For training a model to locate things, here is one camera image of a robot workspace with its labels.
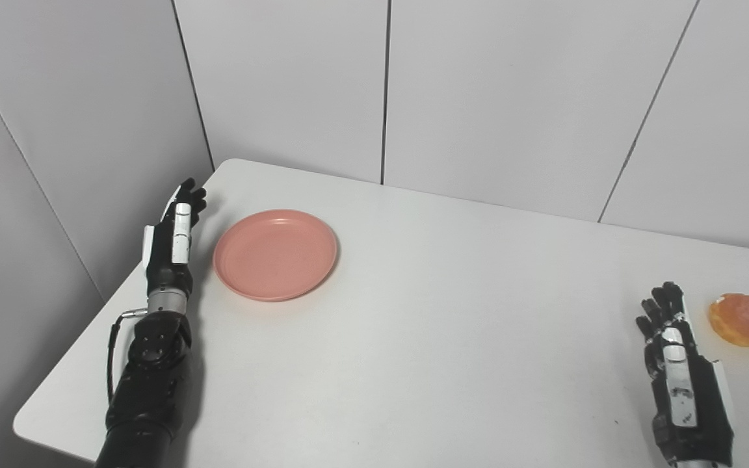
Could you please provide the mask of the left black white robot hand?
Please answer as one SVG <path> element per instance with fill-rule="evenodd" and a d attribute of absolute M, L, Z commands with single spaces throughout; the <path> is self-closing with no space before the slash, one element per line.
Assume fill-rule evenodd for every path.
<path fill-rule="evenodd" d="M 194 178 L 185 179 L 168 202 L 161 221 L 151 227 L 149 259 L 145 270 L 148 295 L 163 289 L 176 289 L 185 296 L 191 295 L 191 230 L 206 208 L 205 197 L 206 190 L 197 188 Z"/>

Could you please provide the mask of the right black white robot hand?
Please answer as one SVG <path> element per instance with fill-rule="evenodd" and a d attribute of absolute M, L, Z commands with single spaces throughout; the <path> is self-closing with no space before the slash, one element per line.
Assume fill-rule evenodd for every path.
<path fill-rule="evenodd" d="M 719 361 L 698 350 L 683 290 L 667 281 L 635 319 L 656 413 L 653 438 L 670 467 L 731 467 L 734 431 Z"/>

